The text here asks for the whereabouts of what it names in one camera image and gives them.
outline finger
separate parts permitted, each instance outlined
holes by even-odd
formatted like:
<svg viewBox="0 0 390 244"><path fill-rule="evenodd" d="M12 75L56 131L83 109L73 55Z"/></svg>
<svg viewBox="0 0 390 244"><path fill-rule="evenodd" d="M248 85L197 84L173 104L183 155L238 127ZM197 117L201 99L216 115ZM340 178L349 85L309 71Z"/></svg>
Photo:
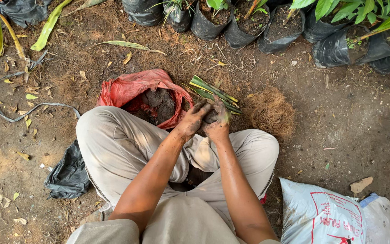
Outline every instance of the finger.
<svg viewBox="0 0 390 244"><path fill-rule="evenodd" d="M207 99L201 100L201 102L199 102L199 103L195 104L195 106L193 106L191 113L192 114L198 113L199 109L202 108L204 106L204 104L206 104L206 103L207 103Z"/></svg>

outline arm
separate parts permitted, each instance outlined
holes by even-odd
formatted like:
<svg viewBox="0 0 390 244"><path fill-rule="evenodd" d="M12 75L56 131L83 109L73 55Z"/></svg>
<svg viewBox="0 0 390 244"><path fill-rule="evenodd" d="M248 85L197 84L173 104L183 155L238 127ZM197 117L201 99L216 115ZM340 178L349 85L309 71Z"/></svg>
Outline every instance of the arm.
<svg viewBox="0 0 390 244"><path fill-rule="evenodd" d="M187 111L186 116L160 144L147 165L124 190L109 220L133 220L141 234L168 183L183 145L193 137L204 115L211 110L206 100Z"/></svg>
<svg viewBox="0 0 390 244"><path fill-rule="evenodd" d="M269 219L249 185L231 145L228 115L223 102L215 97L214 110L219 120L202 128L218 149L222 187L236 234L248 244L277 240Z"/></svg>

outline forearm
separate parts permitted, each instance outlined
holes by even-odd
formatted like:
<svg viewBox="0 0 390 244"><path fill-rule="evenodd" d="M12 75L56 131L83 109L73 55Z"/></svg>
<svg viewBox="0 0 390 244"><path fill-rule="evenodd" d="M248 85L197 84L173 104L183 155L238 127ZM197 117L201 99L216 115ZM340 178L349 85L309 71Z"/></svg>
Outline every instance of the forearm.
<svg viewBox="0 0 390 244"><path fill-rule="evenodd" d="M171 132L121 195L109 219L131 219L142 233L154 213L185 141Z"/></svg>
<svg viewBox="0 0 390 244"><path fill-rule="evenodd" d="M246 179L228 137L216 143L225 200L236 234L246 243L277 240L269 219Z"/></svg>

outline person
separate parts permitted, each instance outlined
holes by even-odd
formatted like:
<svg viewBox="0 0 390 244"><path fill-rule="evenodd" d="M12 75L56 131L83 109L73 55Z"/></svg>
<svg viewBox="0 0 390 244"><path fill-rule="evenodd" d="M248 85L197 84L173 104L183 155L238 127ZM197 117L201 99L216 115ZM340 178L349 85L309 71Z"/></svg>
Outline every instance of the person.
<svg viewBox="0 0 390 244"><path fill-rule="evenodd" d="M257 129L229 134L228 113L214 98L213 106L194 105L169 133L121 108L86 112L76 127L79 148L114 211L107 221L80 226L67 243L278 244L260 199L279 144ZM217 120L208 124L203 118L212 109ZM200 128L206 138L196 134Z"/></svg>

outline plant pot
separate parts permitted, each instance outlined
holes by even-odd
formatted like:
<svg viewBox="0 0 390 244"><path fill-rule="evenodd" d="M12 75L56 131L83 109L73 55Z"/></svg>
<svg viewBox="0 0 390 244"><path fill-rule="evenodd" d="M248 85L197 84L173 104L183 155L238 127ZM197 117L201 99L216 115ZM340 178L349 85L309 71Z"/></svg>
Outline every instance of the plant pot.
<svg viewBox="0 0 390 244"><path fill-rule="evenodd" d="M208 20L201 12L201 10L199 9L198 1L195 7L195 15L191 25L192 33L198 38L203 39L205 41L213 40L228 25L228 23L230 23L231 19L234 17L234 7L232 7L231 4L229 5L229 7L230 17L228 18L228 21L220 25L215 25L210 20Z"/></svg>
<svg viewBox="0 0 390 244"><path fill-rule="evenodd" d="M269 8L266 4L263 5L264 9L269 13ZM260 36L263 31L266 29L267 25L262 28L262 31L257 35L246 34L245 31L240 30L239 25L237 24L236 17L232 16L231 23L227 26L225 30L225 40L231 48L241 48L247 44L254 41L258 36Z"/></svg>
<svg viewBox="0 0 390 244"><path fill-rule="evenodd" d="M129 21L138 25L155 26L163 20L163 6L156 5L159 0L121 0L121 2L124 11L129 14Z"/></svg>
<svg viewBox="0 0 390 244"><path fill-rule="evenodd" d="M267 25L266 30L263 32L263 35L257 41L258 49L263 53L277 53L280 51L284 51L303 32L305 26L305 14L302 11L299 11L298 14L300 15L302 20L301 28L299 29L299 31L272 42L269 40L269 31L271 31L270 27L272 26L272 21L275 19L276 10L285 6L291 6L291 4L280 5L274 8L274 10L270 13L269 24Z"/></svg>
<svg viewBox="0 0 390 244"><path fill-rule="evenodd" d="M192 3L191 7L185 11L178 9L176 6L166 7L166 4L167 3L163 4L165 16L168 15L166 22L168 22L168 24L170 24L178 33L187 31L191 26L192 17L194 15L194 4Z"/></svg>
<svg viewBox="0 0 390 244"><path fill-rule="evenodd" d="M341 30L348 23L332 25L324 23L321 19L316 21L316 10L314 9L305 22L305 30L303 31L302 36L310 43L316 43Z"/></svg>
<svg viewBox="0 0 390 244"><path fill-rule="evenodd" d="M346 27L333 35L317 42L312 48L314 62L318 68L330 68L340 65L351 65L354 61L350 58L347 47L346 35L350 27Z"/></svg>

